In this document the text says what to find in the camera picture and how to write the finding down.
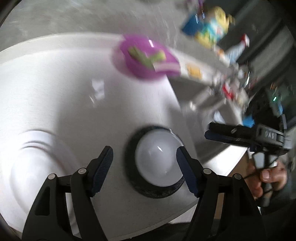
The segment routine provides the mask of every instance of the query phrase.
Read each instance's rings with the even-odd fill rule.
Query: purple bowl
[[[129,53],[129,47],[136,46],[143,51],[147,56],[157,53],[159,50],[163,50],[166,55],[166,61],[169,63],[179,63],[179,61],[170,53],[170,51],[156,41],[150,40],[148,37],[138,35],[125,35],[125,41],[120,45],[120,50],[124,54],[127,68],[137,77],[144,79],[156,79],[164,75],[177,76],[180,75],[179,71],[160,71],[156,72],[153,69],[149,69],[142,65],[137,60],[133,59]]]

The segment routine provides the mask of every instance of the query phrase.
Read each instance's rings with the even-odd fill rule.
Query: white countertop
[[[59,136],[81,167],[105,145],[113,148],[113,164],[101,192],[93,198],[108,240],[150,231],[197,203],[185,183],[170,197],[150,199],[137,193],[124,175],[125,144],[146,125],[171,128],[193,158],[196,153],[167,77],[148,82],[130,75],[117,51],[121,40],[120,35],[112,34],[61,34],[28,40],[0,52],[0,148],[32,129]],[[217,156],[206,165],[227,175],[244,152],[244,148],[229,147],[222,153],[230,163],[223,164],[225,160]],[[0,206],[0,212],[6,219],[4,208]]]

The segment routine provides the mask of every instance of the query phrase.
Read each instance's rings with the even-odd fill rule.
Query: finger
[[[261,186],[261,181],[257,175],[248,177],[245,179],[245,182],[247,183],[250,190],[259,188]]]
[[[262,187],[258,187],[256,189],[253,189],[253,191],[251,191],[253,197],[259,198],[263,195],[263,189]]]
[[[256,167],[252,162],[249,162],[247,165],[247,175],[250,175],[256,171]]]
[[[277,167],[278,168],[284,168],[284,169],[286,168],[285,165],[282,163],[282,161],[280,161],[279,159],[277,159],[276,162],[277,162]]]
[[[287,170],[281,167],[265,169],[260,173],[260,180],[265,183],[276,183],[274,189],[280,190],[287,183]]]

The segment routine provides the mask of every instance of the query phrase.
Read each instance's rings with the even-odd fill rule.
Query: plastic packaging
[[[231,64],[235,63],[238,60],[246,46],[250,46],[250,40],[248,36],[244,34],[241,42],[238,45],[232,46],[225,52],[225,55],[230,60]]]
[[[166,61],[163,63],[179,63],[179,61],[170,53],[170,51],[162,44],[152,41],[148,37],[137,36],[137,35],[125,35],[125,41],[120,44],[120,50],[124,54],[127,68],[137,77],[144,79],[156,79],[165,75],[179,76],[180,71],[159,71],[156,72],[154,69],[149,69],[142,65],[137,60],[133,59],[128,49],[129,47],[136,46],[146,55],[155,54],[159,50],[163,50],[166,56]]]

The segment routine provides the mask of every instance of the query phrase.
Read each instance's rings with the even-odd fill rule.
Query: white bowl
[[[167,187],[182,178],[182,172],[176,160],[181,140],[172,132],[156,129],[146,133],[139,141],[136,153],[136,167],[141,176],[149,183]]]
[[[71,175],[80,168],[71,149],[57,136],[27,131],[13,138],[0,154],[2,198],[0,213],[6,222],[23,231],[30,208],[47,176]],[[71,194],[66,194],[72,232],[79,232]]]

